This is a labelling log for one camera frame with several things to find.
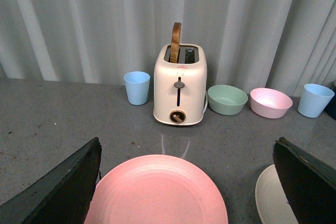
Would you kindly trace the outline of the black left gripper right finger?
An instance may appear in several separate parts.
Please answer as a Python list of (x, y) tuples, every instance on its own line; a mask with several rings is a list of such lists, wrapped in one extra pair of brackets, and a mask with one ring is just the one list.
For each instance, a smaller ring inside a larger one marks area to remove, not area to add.
[(281, 137), (273, 161), (299, 223), (335, 223), (335, 169)]

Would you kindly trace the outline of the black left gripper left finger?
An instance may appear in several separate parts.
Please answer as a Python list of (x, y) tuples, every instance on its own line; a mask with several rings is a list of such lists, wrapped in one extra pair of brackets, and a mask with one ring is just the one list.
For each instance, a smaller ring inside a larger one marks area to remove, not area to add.
[(84, 223), (99, 175), (97, 137), (1, 205), (1, 223)]

